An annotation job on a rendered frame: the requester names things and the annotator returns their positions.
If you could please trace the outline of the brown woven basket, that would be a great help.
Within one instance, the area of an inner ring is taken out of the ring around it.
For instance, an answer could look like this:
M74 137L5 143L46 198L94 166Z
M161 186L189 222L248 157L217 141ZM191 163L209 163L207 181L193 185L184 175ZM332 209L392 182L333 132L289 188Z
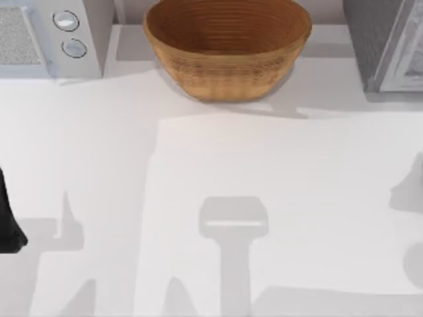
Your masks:
M268 94L311 35L296 0L159 0L143 19L147 41L170 78L206 102Z

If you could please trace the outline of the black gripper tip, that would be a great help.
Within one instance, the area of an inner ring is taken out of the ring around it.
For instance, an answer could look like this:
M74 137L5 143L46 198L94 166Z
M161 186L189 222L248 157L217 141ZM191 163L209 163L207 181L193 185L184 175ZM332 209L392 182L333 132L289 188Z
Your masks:
M0 254L17 254L28 244L28 239L13 215L0 168Z

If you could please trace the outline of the pale microwave oven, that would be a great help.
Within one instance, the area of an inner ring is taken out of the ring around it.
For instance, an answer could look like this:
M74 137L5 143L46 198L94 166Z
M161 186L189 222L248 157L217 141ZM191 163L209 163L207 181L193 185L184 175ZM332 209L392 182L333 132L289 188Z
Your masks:
M78 16L78 29L55 26L52 16L61 11ZM101 78L115 11L114 0L0 0L0 79ZM84 57L62 52L71 38L86 45Z

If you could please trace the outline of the round microwave knob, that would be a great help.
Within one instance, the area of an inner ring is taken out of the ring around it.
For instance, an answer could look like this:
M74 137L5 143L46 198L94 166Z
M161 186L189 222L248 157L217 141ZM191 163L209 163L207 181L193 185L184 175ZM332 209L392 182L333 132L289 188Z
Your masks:
M73 59L80 59L87 54L86 45L76 38L63 41L61 43L61 50L66 56Z
M56 12L52 20L55 26L64 32L73 32L79 27L79 18L71 11Z

